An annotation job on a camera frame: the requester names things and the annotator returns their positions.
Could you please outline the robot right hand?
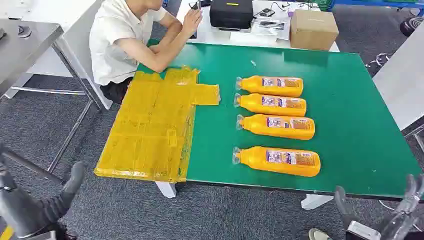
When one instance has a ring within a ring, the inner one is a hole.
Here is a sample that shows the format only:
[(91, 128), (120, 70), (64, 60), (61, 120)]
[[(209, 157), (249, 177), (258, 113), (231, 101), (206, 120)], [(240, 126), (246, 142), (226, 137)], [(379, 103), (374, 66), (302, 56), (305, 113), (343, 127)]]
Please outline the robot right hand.
[(386, 215), (378, 227), (370, 227), (359, 222), (352, 208), (346, 203), (345, 189), (337, 186), (334, 200), (341, 214), (347, 240), (422, 240), (423, 231), (412, 232), (411, 228), (424, 215), (418, 208), (424, 195), (424, 175), (407, 176), (403, 200)]

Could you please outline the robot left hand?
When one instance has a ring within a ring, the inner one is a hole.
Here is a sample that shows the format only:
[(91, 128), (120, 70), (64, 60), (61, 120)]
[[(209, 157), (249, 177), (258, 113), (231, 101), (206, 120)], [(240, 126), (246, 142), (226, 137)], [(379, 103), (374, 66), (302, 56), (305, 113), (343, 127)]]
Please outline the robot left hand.
[(85, 175), (85, 164), (82, 161), (76, 162), (71, 168), (69, 180), (65, 183), (58, 195), (36, 201), (36, 205), (40, 208), (41, 220), (39, 223), (42, 228), (35, 232), (35, 236), (53, 231), (57, 240), (77, 239), (75, 234), (68, 232), (67, 226), (61, 223), (60, 219), (71, 208)]

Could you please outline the person's right hand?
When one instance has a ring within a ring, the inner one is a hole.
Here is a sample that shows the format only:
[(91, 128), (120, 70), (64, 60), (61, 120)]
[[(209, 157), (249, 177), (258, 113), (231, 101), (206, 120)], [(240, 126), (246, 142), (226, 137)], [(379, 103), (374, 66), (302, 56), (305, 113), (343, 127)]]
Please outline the person's right hand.
[(190, 38), (198, 29), (198, 26), (202, 20), (202, 10), (200, 9), (190, 9), (184, 17), (182, 32), (183, 34)]

